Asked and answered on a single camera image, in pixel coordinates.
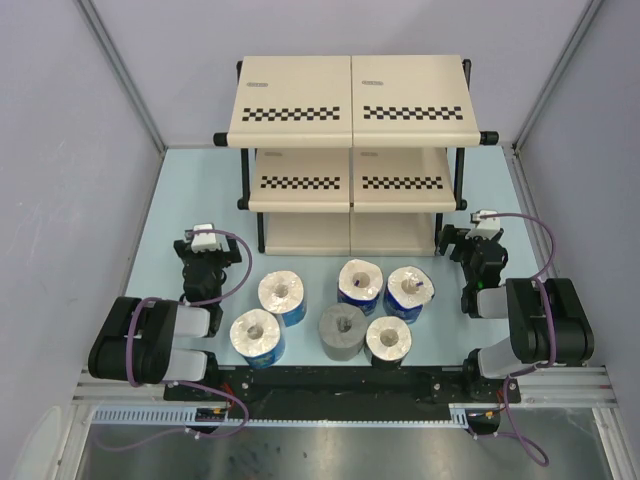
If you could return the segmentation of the blue-wrapped roll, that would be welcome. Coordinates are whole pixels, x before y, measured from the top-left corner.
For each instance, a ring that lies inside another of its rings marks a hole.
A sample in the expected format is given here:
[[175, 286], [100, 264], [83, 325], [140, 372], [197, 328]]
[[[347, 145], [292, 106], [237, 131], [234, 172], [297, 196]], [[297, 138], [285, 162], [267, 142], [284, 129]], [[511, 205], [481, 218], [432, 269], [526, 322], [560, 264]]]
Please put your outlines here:
[[293, 271], [275, 271], [259, 283], [258, 298], [262, 308], [285, 327], [299, 324], [307, 312], [302, 279]]
[[435, 286], [423, 270], [414, 266], [400, 267], [387, 278], [383, 308], [388, 316], [412, 324], [434, 296]]
[[285, 350], [283, 327], [274, 315], [262, 309], [240, 315], [231, 325], [230, 340], [253, 369], [274, 365]]

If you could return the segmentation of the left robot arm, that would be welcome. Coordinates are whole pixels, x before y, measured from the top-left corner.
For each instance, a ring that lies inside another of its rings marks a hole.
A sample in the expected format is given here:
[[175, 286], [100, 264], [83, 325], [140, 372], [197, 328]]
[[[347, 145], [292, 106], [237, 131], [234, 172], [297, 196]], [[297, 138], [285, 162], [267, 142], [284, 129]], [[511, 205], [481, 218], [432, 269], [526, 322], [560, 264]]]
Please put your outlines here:
[[226, 269], [242, 262], [237, 235], [210, 224], [195, 226], [173, 243], [182, 262], [182, 294], [177, 300], [117, 297], [94, 341], [88, 371], [96, 379], [131, 385], [186, 380], [197, 398], [214, 397], [221, 376], [209, 368], [213, 356], [174, 346], [174, 340], [214, 337], [221, 325]]

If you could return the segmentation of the blue Tempo paper roll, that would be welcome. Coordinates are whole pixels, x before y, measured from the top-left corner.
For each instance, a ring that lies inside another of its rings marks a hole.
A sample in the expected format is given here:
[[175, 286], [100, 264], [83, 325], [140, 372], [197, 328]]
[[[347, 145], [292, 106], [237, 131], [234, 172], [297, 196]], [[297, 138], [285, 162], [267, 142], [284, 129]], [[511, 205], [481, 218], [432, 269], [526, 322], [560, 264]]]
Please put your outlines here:
[[352, 259], [344, 264], [338, 275], [337, 300], [370, 316], [376, 309], [383, 286], [384, 276], [377, 265]]

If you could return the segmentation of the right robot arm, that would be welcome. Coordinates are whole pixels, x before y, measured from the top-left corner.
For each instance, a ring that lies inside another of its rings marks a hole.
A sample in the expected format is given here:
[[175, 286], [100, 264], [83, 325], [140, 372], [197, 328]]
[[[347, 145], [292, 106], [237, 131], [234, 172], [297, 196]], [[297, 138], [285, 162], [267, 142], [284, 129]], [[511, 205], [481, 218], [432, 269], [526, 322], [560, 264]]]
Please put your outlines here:
[[501, 279], [508, 252], [502, 228], [468, 229], [446, 225], [437, 251], [463, 271], [461, 311], [471, 318], [505, 319], [507, 337], [471, 351], [462, 366], [461, 388], [476, 402], [503, 398], [509, 374], [555, 364], [579, 366], [595, 349], [593, 330], [571, 280]]

